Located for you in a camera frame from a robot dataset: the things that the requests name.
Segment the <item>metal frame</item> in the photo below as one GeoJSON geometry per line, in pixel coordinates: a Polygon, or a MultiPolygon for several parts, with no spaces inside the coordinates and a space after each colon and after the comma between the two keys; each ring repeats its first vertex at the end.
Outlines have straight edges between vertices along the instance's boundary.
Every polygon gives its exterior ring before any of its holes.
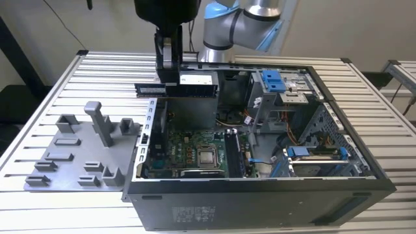
{"type": "Polygon", "coordinates": [[[390,60],[383,68],[416,96],[416,62],[390,60]]]}
{"type": "MultiPolygon", "coordinates": [[[[195,61],[196,55],[186,55],[184,60],[195,61]]],[[[336,104],[372,152],[379,164],[387,171],[398,192],[390,195],[382,203],[374,205],[342,227],[300,228],[294,233],[338,232],[340,234],[402,233],[416,231],[416,139],[415,129],[408,127],[407,120],[400,118],[398,110],[388,105],[388,101],[374,90],[362,73],[348,66],[340,59],[331,58],[287,58],[236,56],[238,63],[288,64],[314,66],[323,79],[336,104]]],[[[0,158],[0,209],[4,210],[4,230],[100,227],[100,230],[122,232],[144,231],[140,219],[131,218],[134,208],[120,202],[122,193],[23,193],[24,178],[32,171],[34,160],[42,157],[44,145],[50,144],[51,135],[56,129],[51,128],[54,116],[63,114],[66,109],[74,109],[84,99],[106,99],[111,116],[118,112],[135,109],[140,103],[131,102],[134,83],[146,79],[151,82],[155,74],[155,56],[134,53],[90,52],[87,56],[78,56],[72,61],[63,77],[50,92],[42,106],[34,113],[28,124],[23,128],[11,147],[0,158]],[[94,97],[107,94],[111,98],[94,97]],[[36,149],[26,148],[38,145],[36,149]],[[15,221],[15,215],[28,214],[26,225],[15,221]],[[54,223],[44,222],[44,215],[60,217],[54,223]]],[[[227,230],[227,233],[240,233],[243,230],[227,230]]],[[[287,228],[264,230],[246,230],[250,233],[287,232],[287,228]]]]}

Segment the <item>blue clip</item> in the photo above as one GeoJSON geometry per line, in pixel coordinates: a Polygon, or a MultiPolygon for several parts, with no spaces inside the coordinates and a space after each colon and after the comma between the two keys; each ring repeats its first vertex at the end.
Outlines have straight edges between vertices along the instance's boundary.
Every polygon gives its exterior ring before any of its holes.
{"type": "Polygon", "coordinates": [[[263,70],[262,79],[267,85],[268,92],[284,93],[287,91],[287,86],[278,71],[263,70]]]}
{"type": "Polygon", "coordinates": [[[342,160],[347,160],[348,159],[348,151],[344,147],[339,148],[339,152],[340,152],[340,159],[342,160]]]}

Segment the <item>white wall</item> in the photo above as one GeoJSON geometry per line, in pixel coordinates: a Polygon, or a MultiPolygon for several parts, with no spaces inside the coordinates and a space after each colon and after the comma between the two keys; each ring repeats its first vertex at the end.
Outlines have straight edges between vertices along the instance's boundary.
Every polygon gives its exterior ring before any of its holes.
{"type": "MultiPolygon", "coordinates": [[[[134,0],[94,0],[92,11],[86,0],[48,2],[90,50],[155,51],[155,27],[136,16],[134,0]]],[[[196,50],[208,2],[195,23],[196,50]]],[[[299,0],[282,55],[348,57],[367,71],[379,71],[388,59],[416,60],[414,9],[416,0],[299,0]]],[[[42,79],[52,84],[80,44],[42,0],[0,0],[0,15],[42,79]]],[[[236,53],[258,54],[238,46],[236,53]]]]}
{"type": "Polygon", "coordinates": [[[416,60],[416,0],[299,0],[282,56],[351,58],[362,71],[416,60]]]}
{"type": "MultiPolygon", "coordinates": [[[[136,15],[134,0],[94,0],[92,11],[86,0],[48,0],[67,27],[88,50],[154,53],[155,26],[136,15]]],[[[194,45],[203,48],[203,0],[195,20],[194,45]]],[[[0,0],[0,15],[43,78],[52,84],[60,77],[80,44],[64,29],[42,0],[0,0]]],[[[184,49],[188,50],[188,27],[184,25],[184,49]]],[[[238,54],[258,54],[236,46],[238,54]]]]}

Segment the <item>side panel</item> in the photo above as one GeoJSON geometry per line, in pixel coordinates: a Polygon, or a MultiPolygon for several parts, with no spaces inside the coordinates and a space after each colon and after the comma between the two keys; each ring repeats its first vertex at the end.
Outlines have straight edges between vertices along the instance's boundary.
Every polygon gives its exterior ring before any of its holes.
{"type": "Polygon", "coordinates": [[[386,192],[310,191],[130,195],[147,231],[339,225],[386,192]]]}

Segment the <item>blue latch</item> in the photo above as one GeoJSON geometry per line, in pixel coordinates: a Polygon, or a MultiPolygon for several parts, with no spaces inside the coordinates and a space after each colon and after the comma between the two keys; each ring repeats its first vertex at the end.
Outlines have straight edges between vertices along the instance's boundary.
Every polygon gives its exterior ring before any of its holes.
{"type": "Polygon", "coordinates": [[[278,71],[263,70],[263,81],[267,86],[267,91],[274,93],[284,93],[287,86],[282,81],[282,76],[278,71]]]}
{"type": "Polygon", "coordinates": [[[306,146],[291,146],[287,149],[287,156],[288,157],[303,157],[310,156],[310,151],[306,146]]]}

